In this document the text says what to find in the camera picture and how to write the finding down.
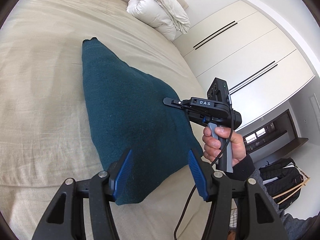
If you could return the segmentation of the right forearm grey sleeve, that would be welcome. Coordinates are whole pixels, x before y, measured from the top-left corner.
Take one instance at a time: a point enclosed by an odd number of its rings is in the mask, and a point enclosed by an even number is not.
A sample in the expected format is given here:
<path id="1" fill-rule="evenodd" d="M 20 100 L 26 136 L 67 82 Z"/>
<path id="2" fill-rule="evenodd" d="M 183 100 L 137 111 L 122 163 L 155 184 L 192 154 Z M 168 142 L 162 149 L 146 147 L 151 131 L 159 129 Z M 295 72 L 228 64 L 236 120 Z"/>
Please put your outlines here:
<path id="1" fill-rule="evenodd" d="M 258 182 L 279 215 L 289 239 L 319 239 L 319 214 L 304 220 L 293 218 L 289 213 L 285 213 L 284 210 L 280 209 L 263 185 L 260 171 L 255 168 L 252 158 L 245 152 L 238 155 L 233 153 L 233 173 L 227 173 L 227 176 L 239 181 L 254 178 Z"/>

